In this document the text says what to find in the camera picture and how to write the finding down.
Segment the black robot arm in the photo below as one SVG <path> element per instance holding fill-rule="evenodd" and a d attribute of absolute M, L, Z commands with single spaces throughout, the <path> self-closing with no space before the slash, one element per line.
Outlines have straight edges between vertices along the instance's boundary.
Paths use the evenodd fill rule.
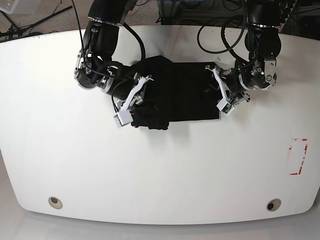
<path fill-rule="evenodd" d="M 277 81 L 277 56 L 281 51 L 280 2 L 278 0 L 248 0 L 246 17 L 233 16 L 221 27 L 221 40 L 227 49 L 225 30 L 231 22 L 237 21 L 247 28 L 244 44 L 248 50 L 248 60 L 237 55 L 233 49 L 230 54 L 235 58 L 234 68 L 228 73 L 221 73 L 227 86 L 226 96 L 232 105 L 250 101 L 248 91 L 268 90 Z"/>
<path fill-rule="evenodd" d="M 135 80 L 126 67 L 112 59 L 119 31 L 124 27 L 137 40 L 141 59 L 146 59 L 146 49 L 139 35 L 125 22 L 134 9 L 135 0 L 95 0 L 88 12 L 89 22 L 80 33 L 79 51 L 74 78 L 86 90 L 101 88 L 112 99 L 125 101 Z"/>

